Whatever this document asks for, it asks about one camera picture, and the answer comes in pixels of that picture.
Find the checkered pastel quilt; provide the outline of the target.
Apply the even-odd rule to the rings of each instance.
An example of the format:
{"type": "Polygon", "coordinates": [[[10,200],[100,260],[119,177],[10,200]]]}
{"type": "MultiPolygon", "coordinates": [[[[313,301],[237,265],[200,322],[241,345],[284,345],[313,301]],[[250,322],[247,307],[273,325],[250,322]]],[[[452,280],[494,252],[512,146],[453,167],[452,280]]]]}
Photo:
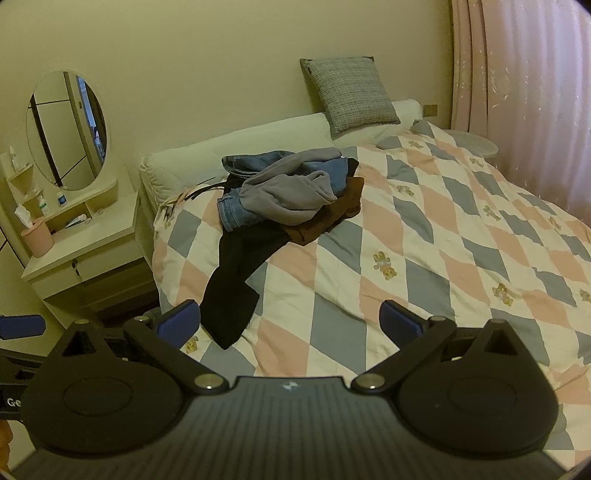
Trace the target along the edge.
{"type": "Polygon", "coordinates": [[[379,309],[395,300],[462,326],[507,320],[556,391],[546,449],[590,454],[590,230],[510,183],[427,124],[386,149],[342,144],[365,181],[358,215],[308,246],[287,244],[249,277],[259,303],[235,345],[197,334],[191,357],[228,378],[342,376],[394,353],[379,309]]]}

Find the grey sweatshirt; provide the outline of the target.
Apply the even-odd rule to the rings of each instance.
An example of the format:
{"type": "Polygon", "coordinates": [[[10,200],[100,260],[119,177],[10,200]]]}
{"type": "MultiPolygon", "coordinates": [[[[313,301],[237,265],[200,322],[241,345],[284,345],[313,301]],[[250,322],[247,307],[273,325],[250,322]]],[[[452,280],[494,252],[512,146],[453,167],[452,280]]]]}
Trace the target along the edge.
{"type": "Polygon", "coordinates": [[[300,225],[338,200],[348,172],[348,159],[339,149],[304,150],[245,180],[239,201],[245,210],[264,219],[300,225]]]}

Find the white dressing table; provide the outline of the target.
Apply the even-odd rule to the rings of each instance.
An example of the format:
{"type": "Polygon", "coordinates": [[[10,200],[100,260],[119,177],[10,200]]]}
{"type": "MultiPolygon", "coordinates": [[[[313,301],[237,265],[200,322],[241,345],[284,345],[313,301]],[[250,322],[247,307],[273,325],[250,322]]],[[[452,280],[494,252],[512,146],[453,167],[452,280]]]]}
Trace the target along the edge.
{"type": "Polygon", "coordinates": [[[1,156],[1,179],[15,203],[42,215],[52,248],[22,275],[63,325],[78,319],[118,322],[153,307],[152,234],[125,163],[107,155],[98,177],[79,191],[58,189],[27,160],[1,156]]]}

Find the white bed headboard pillow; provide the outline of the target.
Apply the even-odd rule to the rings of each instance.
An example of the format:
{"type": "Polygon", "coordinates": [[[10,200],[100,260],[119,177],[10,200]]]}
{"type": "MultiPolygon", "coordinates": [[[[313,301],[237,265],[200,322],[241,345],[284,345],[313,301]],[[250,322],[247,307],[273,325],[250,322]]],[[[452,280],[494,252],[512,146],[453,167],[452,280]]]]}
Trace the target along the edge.
{"type": "Polygon", "coordinates": [[[404,133],[423,118],[421,104],[414,100],[393,103],[398,124],[369,125],[332,137],[327,116],[298,116],[234,131],[188,146],[152,153],[139,164],[140,178],[153,212],[178,193],[225,174],[221,158],[235,154],[259,154],[274,150],[300,152],[335,146],[374,145],[404,133]]]}

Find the black garment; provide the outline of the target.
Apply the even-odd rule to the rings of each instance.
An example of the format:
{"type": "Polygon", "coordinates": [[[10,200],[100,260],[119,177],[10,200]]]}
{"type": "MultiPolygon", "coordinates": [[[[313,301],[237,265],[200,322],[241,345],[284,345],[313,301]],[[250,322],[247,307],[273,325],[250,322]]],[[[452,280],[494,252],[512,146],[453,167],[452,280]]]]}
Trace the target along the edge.
{"type": "MultiPolygon", "coordinates": [[[[349,158],[349,177],[356,177],[359,162],[349,158]]],[[[263,220],[231,231],[222,230],[218,267],[209,278],[200,303],[201,325],[226,350],[242,336],[259,302],[259,293],[246,284],[276,251],[290,243],[279,223],[263,220]]]]}

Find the pink curtain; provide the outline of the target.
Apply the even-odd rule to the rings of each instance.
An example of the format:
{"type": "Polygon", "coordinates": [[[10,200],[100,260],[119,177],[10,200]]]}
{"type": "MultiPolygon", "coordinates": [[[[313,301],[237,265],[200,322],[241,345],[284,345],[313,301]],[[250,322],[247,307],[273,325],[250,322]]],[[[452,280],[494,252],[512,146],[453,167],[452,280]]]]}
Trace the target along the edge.
{"type": "Polygon", "coordinates": [[[590,220],[590,14],[577,1],[454,1],[452,126],[504,176],[590,220]]]}

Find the blue denim jeans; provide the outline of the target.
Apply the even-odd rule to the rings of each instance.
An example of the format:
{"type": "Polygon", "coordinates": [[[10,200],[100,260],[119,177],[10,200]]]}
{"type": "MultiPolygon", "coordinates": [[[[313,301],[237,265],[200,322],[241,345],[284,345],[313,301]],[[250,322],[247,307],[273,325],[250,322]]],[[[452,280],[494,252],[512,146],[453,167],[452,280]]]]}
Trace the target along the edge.
{"type": "MultiPolygon", "coordinates": [[[[259,154],[228,155],[221,159],[221,164],[224,170],[228,172],[229,181],[241,179],[243,184],[245,180],[252,178],[252,176],[262,172],[263,169],[266,169],[274,162],[291,154],[294,154],[294,152],[274,150],[259,154]]],[[[232,186],[217,202],[222,226],[229,231],[240,226],[249,226],[267,220],[242,207],[239,201],[239,191],[242,184],[232,186]]]]}

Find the oval vanity mirror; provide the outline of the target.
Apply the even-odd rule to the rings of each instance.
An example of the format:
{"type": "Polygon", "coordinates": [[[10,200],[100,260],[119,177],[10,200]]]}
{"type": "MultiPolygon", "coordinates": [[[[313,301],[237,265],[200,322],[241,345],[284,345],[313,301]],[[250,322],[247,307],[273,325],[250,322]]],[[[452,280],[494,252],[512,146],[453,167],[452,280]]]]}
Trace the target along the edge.
{"type": "Polygon", "coordinates": [[[82,190],[104,166],[102,109],[89,84],[72,71],[48,73],[37,84],[27,107],[26,134],[37,168],[57,187],[82,190]]]}

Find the grey woven cushion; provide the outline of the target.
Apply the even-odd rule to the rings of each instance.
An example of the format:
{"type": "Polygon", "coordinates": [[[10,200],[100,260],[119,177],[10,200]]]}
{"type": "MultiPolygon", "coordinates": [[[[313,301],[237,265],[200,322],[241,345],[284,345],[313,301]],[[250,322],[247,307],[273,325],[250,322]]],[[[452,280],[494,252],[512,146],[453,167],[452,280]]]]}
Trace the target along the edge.
{"type": "Polygon", "coordinates": [[[301,69],[325,107],[332,136],[401,120],[370,56],[301,59],[301,69]]]}

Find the brown garment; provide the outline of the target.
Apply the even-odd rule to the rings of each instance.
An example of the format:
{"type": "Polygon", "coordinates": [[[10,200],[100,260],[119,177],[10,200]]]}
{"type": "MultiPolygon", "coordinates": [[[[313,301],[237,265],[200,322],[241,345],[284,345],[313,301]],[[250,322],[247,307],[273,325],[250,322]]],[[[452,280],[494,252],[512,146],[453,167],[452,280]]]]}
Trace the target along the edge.
{"type": "Polygon", "coordinates": [[[291,242],[306,246],[314,242],[322,234],[349,218],[353,218],[361,211],[361,199],[365,179],[349,177],[342,195],[331,205],[322,206],[311,220],[297,226],[283,226],[291,242]]]}

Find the round white side table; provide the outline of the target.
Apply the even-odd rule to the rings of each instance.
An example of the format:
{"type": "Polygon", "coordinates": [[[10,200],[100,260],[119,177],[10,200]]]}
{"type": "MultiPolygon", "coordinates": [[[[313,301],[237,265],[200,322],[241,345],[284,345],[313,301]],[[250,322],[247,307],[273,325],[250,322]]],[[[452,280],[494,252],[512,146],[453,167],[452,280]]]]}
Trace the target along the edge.
{"type": "Polygon", "coordinates": [[[484,159],[493,159],[499,153],[499,147],[491,140],[465,131],[447,130],[459,147],[465,148],[484,159]]]}

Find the pink tissue cup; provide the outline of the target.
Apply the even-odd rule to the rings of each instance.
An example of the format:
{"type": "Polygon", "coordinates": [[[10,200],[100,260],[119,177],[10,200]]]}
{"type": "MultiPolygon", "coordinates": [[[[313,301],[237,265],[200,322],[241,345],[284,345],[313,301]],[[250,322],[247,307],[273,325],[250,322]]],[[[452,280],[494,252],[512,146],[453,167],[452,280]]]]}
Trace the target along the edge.
{"type": "Polygon", "coordinates": [[[35,258],[44,256],[54,246],[53,236],[44,217],[35,219],[31,227],[25,228],[21,238],[35,258]]]}

